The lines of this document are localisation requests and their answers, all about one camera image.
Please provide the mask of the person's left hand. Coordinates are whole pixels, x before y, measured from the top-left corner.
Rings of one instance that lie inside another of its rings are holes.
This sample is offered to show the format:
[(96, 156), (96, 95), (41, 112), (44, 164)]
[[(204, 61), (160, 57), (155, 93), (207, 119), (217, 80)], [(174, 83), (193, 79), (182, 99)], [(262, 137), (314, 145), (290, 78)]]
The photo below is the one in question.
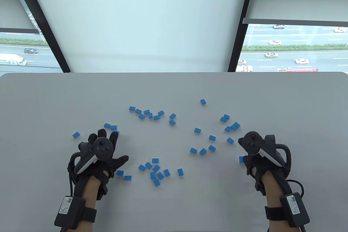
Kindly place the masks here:
[(100, 181), (100, 185), (97, 185), (97, 200), (107, 194), (109, 179), (129, 160), (128, 155), (113, 158), (118, 136), (118, 132), (112, 132), (107, 138), (106, 130), (100, 129), (78, 145), (79, 152), (71, 156), (67, 168), (72, 196), (82, 197), (91, 177)]

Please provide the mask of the person's right hand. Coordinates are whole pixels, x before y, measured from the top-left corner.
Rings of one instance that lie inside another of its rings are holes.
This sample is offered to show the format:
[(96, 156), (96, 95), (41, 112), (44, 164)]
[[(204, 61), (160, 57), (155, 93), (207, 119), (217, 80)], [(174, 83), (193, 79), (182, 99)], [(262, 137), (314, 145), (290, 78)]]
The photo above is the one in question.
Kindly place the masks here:
[(286, 181), (292, 165), (291, 152), (288, 146), (276, 144), (275, 135), (266, 135), (262, 138), (256, 131), (248, 132), (238, 143), (247, 152), (243, 157), (247, 167), (247, 175), (255, 180), (255, 188), (266, 195), (262, 176), (270, 171), (284, 194), (291, 194), (292, 190)]

